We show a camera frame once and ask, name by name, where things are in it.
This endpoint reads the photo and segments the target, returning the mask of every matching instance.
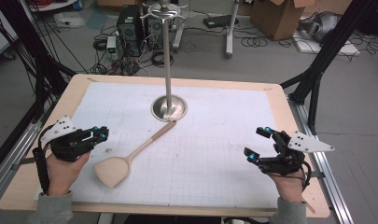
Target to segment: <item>gray sleeve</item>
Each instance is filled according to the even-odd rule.
[[[37,209],[26,220],[26,224],[66,224],[73,217],[70,208],[72,192],[64,196],[39,195]]]
[[[278,212],[270,220],[271,224],[308,224],[306,203],[288,203],[278,198]]]

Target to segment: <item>gray floor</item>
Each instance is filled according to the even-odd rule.
[[[80,11],[85,21],[92,13],[93,9]],[[201,18],[191,14],[186,24],[204,28]],[[105,27],[115,22],[110,18]],[[240,18],[239,28],[246,27],[251,27],[248,18]],[[99,30],[84,26],[63,31],[60,36],[89,68],[94,64],[92,38],[98,34]],[[268,40],[264,48],[248,48],[234,38],[233,57],[226,59],[223,35],[186,30],[183,37],[182,49],[174,54],[171,68],[176,78],[281,83],[303,72],[315,57],[298,53],[293,45],[283,48]],[[57,46],[65,65],[82,70],[61,44]],[[184,52],[193,50],[193,46],[193,54]],[[163,77],[162,68],[150,66],[147,70],[152,77]],[[148,73],[140,70],[137,75],[147,77]],[[0,60],[0,146],[33,101],[21,62]],[[319,138],[337,148],[327,157],[354,222],[378,223],[378,53],[363,51],[352,62],[344,56],[334,60],[322,79],[316,121]],[[0,210],[0,224],[20,223],[28,214]],[[83,222],[96,223],[97,214],[77,213],[72,221]],[[310,222],[336,223],[333,215]]]

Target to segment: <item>desk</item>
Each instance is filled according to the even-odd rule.
[[[163,78],[155,77],[112,77],[96,75],[76,75],[69,83],[59,103],[51,113],[45,127],[53,124],[63,115],[73,116],[87,87],[92,82],[127,83],[144,85],[164,85]],[[298,130],[287,103],[282,88],[277,84],[244,83],[229,81],[211,81],[194,79],[172,79],[175,87],[200,87],[233,90],[264,91],[268,97],[273,119],[278,130],[284,130],[289,134]],[[34,196],[39,188],[35,165],[22,165],[8,186],[0,201],[0,208],[6,210],[35,210]],[[328,217],[329,207],[326,203],[322,189],[313,178],[311,185],[303,193],[304,199],[312,207],[307,210],[308,217]],[[73,211],[101,212],[101,213],[126,213],[126,214],[164,214],[164,215],[195,215],[195,216],[221,216],[221,217],[269,217],[274,212],[270,208],[215,208],[195,206],[156,206],[156,205],[131,205],[112,203],[73,203]]]

